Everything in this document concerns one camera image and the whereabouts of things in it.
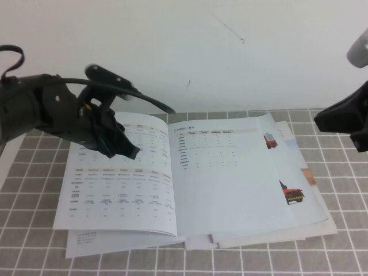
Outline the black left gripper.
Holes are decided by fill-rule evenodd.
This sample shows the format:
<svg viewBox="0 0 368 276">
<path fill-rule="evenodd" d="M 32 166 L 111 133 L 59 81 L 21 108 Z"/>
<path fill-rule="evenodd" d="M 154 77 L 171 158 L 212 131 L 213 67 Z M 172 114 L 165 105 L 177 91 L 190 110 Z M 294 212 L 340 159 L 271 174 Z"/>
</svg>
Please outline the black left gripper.
<svg viewBox="0 0 368 276">
<path fill-rule="evenodd" d="M 101 110 L 94 105 L 82 105 L 78 113 L 78 127 L 84 134 L 84 146 L 112 158 L 122 155 L 136 159 L 140 148 L 126 136 L 125 128 L 117 122 L 116 113 L 108 108 Z"/>
</svg>

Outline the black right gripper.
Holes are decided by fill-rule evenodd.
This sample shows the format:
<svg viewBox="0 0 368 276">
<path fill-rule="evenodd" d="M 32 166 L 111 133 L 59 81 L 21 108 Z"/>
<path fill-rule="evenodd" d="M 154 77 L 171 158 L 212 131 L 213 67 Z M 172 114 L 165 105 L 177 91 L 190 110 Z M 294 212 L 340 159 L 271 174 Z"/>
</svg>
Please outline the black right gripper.
<svg viewBox="0 0 368 276">
<path fill-rule="evenodd" d="M 368 151 L 368 133 L 362 131 L 367 120 L 367 83 L 344 101 L 330 106 L 314 117 L 321 132 L 348 133 L 358 152 Z"/>
</svg>

